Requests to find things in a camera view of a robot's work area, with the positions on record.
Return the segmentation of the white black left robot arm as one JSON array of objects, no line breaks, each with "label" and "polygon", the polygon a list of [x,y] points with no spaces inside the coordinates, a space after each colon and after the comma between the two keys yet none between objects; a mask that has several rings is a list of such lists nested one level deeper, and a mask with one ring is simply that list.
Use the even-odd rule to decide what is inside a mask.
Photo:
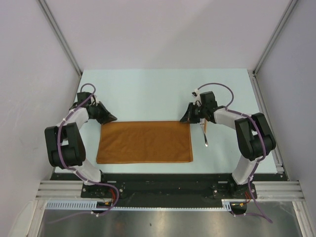
[{"label": "white black left robot arm", "polygon": [[102,198],[108,194],[109,185],[101,180],[102,172],[87,160],[80,129],[90,119],[104,125],[117,118],[93,93],[79,92],[77,99],[59,124],[44,130],[48,160],[51,166],[69,170],[92,185],[92,192]]}]

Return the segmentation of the orange-brown cloth napkin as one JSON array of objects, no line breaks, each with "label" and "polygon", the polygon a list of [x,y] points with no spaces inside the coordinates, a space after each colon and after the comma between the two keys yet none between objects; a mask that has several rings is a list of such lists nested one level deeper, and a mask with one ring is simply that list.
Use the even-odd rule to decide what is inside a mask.
[{"label": "orange-brown cloth napkin", "polygon": [[178,121],[102,125],[96,161],[98,164],[192,162],[190,125]]}]

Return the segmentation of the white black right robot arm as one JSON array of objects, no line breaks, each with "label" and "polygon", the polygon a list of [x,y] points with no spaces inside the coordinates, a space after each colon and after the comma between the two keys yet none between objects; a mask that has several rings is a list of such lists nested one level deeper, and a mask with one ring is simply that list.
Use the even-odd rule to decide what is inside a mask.
[{"label": "white black right robot arm", "polygon": [[194,102],[188,104],[187,110],[180,119],[181,123],[205,122],[224,125],[236,131],[237,144],[241,157],[228,179],[228,193],[233,198],[241,197],[251,182],[259,163],[276,148],[276,140],[263,113],[252,115],[218,106],[212,91],[192,95]]}]

